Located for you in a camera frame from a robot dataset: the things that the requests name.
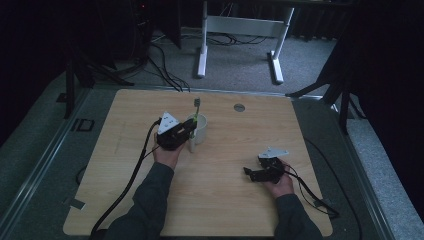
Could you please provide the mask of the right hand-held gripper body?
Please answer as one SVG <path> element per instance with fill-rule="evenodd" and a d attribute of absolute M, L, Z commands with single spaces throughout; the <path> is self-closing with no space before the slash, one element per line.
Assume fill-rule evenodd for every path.
<path fill-rule="evenodd" d="M 264 152 L 258 155 L 260 166 L 264 170 L 262 176 L 263 182 L 278 183 L 280 181 L 281 176 L 285 172 L 285 167 L 280 157 L 287 154 L 287 150 L 268 147 Z"/>

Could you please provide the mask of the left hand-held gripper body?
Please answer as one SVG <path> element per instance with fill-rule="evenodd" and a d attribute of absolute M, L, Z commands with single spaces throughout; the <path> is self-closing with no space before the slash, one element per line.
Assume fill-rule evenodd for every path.
<path fill-rule="evenodd" d="M 173 151 L 186 141 L 186 126 L 169 112 L 164 112 L 157 131 L 157 144 L 165 150 Z"/>

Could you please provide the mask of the grey tape piece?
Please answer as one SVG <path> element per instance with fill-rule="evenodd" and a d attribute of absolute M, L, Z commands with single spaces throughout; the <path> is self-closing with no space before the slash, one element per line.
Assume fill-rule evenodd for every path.
<path fill-rule="evenodd" d="M 65 198 L 63 200 L 63 204 L 64 205 L 67 205 L 69 207 L 76 208 L 78 210 L 83 210 L 84 207 L 85 207 L 85 203 L 84 202 L 82 202 L 82 201 L 80 201 L 78 199 L 75 199 L 75 198 L 70 198 L 70 197 Z"/>

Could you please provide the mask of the white cup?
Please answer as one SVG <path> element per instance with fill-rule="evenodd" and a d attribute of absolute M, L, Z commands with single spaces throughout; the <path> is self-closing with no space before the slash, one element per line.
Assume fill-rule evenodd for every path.
<path fill-rule="evenodd" d="M 207 118 L 203 114 L 197 114 L 197 127 L 189 137 L 189 151 L 191 153 L 194 153 L 196 147 L 204 142 L 207 133 L 207 124 Z"/>

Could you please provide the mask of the person's right hand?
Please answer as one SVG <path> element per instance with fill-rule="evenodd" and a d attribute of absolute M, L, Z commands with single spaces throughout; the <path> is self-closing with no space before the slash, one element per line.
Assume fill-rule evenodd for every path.
<path fill-rule="evenodd" d="M 274 199 L 284 195 L 294 193 L 293 181 L 289 176 L 290 166 L 286 162 L 282 162 L 285 173 L 280 177 L 277 183 L 265 182 L 265 188 L 270 192 Z"/>

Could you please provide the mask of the white desk frame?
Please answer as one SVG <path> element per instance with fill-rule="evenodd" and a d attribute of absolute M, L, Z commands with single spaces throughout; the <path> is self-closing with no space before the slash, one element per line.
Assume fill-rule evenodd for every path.
<path fill-rule="evenodd" d="M 208 13 L 208 0 L 203 0 L 201 28 L 202 44 L 200 47 L 197 76 L 203 78 L 206 75 L 208 56 L 207 37 L 209 33 L 271 37 L 277 39 L 277 44 L 275 49 L 269 53 L 269 62 L 276 83 L 282 84 L 284 82 L 284 77 L 279 57 L 290 27 L 294 10 L 294 7 L 286 7 L 283 11 L 282 20 L 224 17 L 210 15 Z"/>

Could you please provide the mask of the metal floor rail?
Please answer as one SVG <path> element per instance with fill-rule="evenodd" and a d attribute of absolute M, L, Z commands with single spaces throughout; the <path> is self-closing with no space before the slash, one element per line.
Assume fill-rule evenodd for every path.
<path fill-rule="evenodd" d="M 330 109 L 372 226 L 380 240 L 396 240 L 391 201 L 403 201 L 404 191 L 380 140 L 367 120 L 351 117 L 341 105 Z"/>
<path fill-rule="evenodd" d="M 48 145 L 44 148 L 43 154 L 37 159 L 32 171 L 21 184 L 13 201 L 0 217 L 0 240 L 8 240 L 9 235 L 13 232 L 16 223 L 19 221 L 28 203 L 31 201 L 32 196 L 37 191 L 40 182 L 53 162 L 67 133 L 76 120 L 76 115 L 85 104 L 89 94 L 90 89 L 83 89 L 77 95 L 74 108 L 70 113 L 66 113 L 66 119 L 61 118 L 60 125 L 55 130 Z"/>

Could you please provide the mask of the dark equipment with red light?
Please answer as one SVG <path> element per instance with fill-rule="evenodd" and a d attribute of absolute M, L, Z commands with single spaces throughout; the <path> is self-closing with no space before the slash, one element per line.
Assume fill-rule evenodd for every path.
<path fill-rule="evenodd" d="M 145 61 L 154 30 L 153 0 L 132 0 L 135 23 L 135 56 Z"/>

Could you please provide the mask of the person's left hand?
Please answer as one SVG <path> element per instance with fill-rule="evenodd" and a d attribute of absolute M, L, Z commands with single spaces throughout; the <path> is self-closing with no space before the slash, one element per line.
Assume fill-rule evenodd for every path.
<path fill-rule="evenodd" d="M 182 144 L 177 149 L 168 151 L 158 145 L 157 134 L 154 134 L 154 141 L 155 143 L 152 147 L 154 161 L 166 165 L 172 170 L 174 170 L 177 166 L 180 153 L 184 149 L 185 145 Z"/>

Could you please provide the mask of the green toothbrush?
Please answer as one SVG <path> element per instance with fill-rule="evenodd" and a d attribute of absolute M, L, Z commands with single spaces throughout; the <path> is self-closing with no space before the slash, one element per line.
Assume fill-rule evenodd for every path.
<path fill-rule="evenodd" d="M 194 99 L 194 107 L 196 108 L 196 111 L 194 113 L 194 116 L 192 117 L 192 126 L 193 129 L 190 133 L 189 139 L 194 139 L 195 137 L 195 130 L 197 128 L 197 122 L 198 122 L 198 115 L 199 115 L 199 110 L 200 110 L 200 105 L 201 105 L 201 99 L 200 97 L 196 97 Z"/>

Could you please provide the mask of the black metal stand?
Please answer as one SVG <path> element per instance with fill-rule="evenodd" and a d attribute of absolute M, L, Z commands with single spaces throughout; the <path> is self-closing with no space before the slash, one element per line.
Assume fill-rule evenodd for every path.
<path fill-rule="evenodd" d="M 355 71 L 358 69 L 358 52 L 361 44 L 352 32 L 345 31 L 327 59 L 317 80 L 303 89 L 288 93 L 287 97 L 300 98 L 324 85 L 328 86 L 322 100 L 331 105 L 341 98 L 338 125 L 344 134 L 348 134 L 347 118 L 349 104 L 352 102 L 350 94 L 354 81 Z"/>
<path fill-rule="evenodd" d="M 75 79 L 78 79 L 82 87 L 92 88 L 95 84 L 92 72 L 98 72 L 119 85 L 133 86 L 133 83 L 120 78 L 117 74 L 111 72 L 106 67 L 96 63 L 78 48 L 70 47 L 68 55 L 69 60 L 66 64 L 65 71 L 66 92 L 63 97 L 64 102 L 66 103 L 64 115 L 65 119 L 68 119 L 71 116 L 76 107 Z"/>

